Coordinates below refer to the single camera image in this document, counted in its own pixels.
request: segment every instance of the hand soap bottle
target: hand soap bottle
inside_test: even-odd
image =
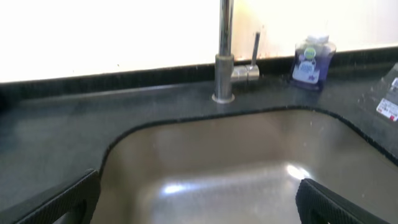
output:
[[[291,84],[309,90],[322,90],[335,52],[336,46],[329,42],[329,35],[325,34],[309,35],[297,43]]]

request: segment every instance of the metal faucet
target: metal faucet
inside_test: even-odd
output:
[[[215,90],[212,99],[217,103],[230,103],[232,82],[257,80],[260,76],[256,65],[260,33],[256,33],[252,62],[250,65],[234,67],[234,55],[231,54],[233,0],[220,0],[220,42],[215,64]]]

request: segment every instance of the white wall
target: white wall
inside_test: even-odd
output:
[[[0,82],[213,63],[219,0],[0,2]],[[398,45],[396,0],[235,0],[232,51],[292,55],[325,30],[338,50]]]

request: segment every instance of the countertop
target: countertop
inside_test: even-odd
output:
[[[234,87],[236,99],[228,105],[211,100],[213,82],[22,101],[0,114],[0,210],[86,169],[100,170],[108,149],[123,136],[162,123],[317,110],[340,119],[395,160],[397,124],[377,114],[377,99],[367,97],[390,69],[331,74],[321,93],[290,86],[286,76],[265,76]]]

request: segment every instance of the stainless steel sink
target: stainless steel sink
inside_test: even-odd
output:
[[[305,177],[398,223],[398,168],[341,121],[302,110],[132,133],[109,154],[92,223],[300,223]]]

